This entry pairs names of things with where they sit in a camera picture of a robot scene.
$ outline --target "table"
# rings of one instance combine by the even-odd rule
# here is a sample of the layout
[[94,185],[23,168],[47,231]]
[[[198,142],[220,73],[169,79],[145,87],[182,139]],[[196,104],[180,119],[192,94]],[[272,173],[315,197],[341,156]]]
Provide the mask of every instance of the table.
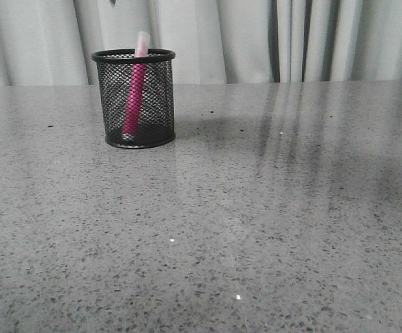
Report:
[[175,130],[0,87],[0,332],[402,332],[402,80],[176,85]]

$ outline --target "countertop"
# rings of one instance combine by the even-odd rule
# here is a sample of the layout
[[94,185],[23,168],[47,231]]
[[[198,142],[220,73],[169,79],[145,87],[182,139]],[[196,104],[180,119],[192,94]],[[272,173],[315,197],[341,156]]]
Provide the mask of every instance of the countertop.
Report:
[[402,81],[0,87],[0,332],[402,332]]

